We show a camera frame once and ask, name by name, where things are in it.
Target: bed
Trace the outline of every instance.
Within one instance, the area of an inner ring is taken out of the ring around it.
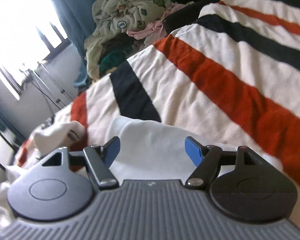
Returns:
[[[85,127],[72,146],[80,150],[104,144],[119,115],[270,154],[300,186],[300,0],[209,4],[196,22],[128,58],[54,122]],[[27,142],[16,163],[26,158]],[[300,200],[297,206],[292,221],[300,227]]]

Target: ribbed plastic panel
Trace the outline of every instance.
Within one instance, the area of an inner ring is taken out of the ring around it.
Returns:
[[[189,190],[178,180],[127,180],[102,191],[79,215],[55,223],[17,220],[3,233],[10,240],[77,239],[300,239],[288,220],[250,225],[224,216],[207,193]]]

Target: wall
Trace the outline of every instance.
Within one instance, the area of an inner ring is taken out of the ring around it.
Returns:
[[[77,78],[80,64],[81,58],[77,49],[71,44],[46,66],[53,78],[72,98],[75,98],[77,95],[77,89],[73,86],[73,81]],[[54,92],[55,96],[58,96],[66,105],[70,103],[65,96],[60,94],[60,91],[44,71],[39,72],[39,75]],[[53,104],[51,106],[54,112],[58,111]],[[0,111],[26,137],[35,127],[51,116],[43,95],[32,84],[28,84],[18,101],[1,80]]]

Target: pink cloth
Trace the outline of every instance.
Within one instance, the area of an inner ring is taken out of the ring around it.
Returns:
[[[181,3],[172,3],[168,9],[163,13],[160,20],[157,20],[153,23],[148,23],[146,28],[144,30],[133,32],[133,31],[127,31],[128,36],[134,37],[136,40],[144,39],[145,37],[148,37],[152,33],[160,32],[158,36],[158,40],[161,38],[164,38],[167,33],[165,28],[163,27],[162,20],[167,17],[170,14],[173,14],[174,12],[186,7],[185,4]]]

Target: striped blanket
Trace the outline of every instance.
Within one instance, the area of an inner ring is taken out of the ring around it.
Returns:
[[[118,116],[276,156],[300,185],[300,0],[221,0],[130,57],[56,114],[105,143]],[[26,143],[18,153],[22,165]]]

